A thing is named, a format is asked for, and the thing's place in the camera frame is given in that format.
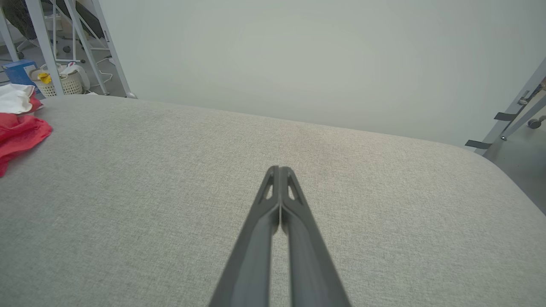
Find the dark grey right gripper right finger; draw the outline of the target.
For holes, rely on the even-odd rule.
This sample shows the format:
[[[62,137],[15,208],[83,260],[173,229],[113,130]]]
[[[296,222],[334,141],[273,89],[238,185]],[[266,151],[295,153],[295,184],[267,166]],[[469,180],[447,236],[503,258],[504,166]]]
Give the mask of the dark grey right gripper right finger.
[[[281,226],[288,237],[293,307],[349,307],[350,301],[294,171],[279,169]]]

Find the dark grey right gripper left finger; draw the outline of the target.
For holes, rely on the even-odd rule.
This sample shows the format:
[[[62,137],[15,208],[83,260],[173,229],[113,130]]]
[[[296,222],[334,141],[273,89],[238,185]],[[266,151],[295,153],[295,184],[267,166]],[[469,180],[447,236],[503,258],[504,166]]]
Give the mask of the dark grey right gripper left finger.
[[[280,167],[270,167],[251,205],[211,307],[268,307],[272,238],[280,219]]]

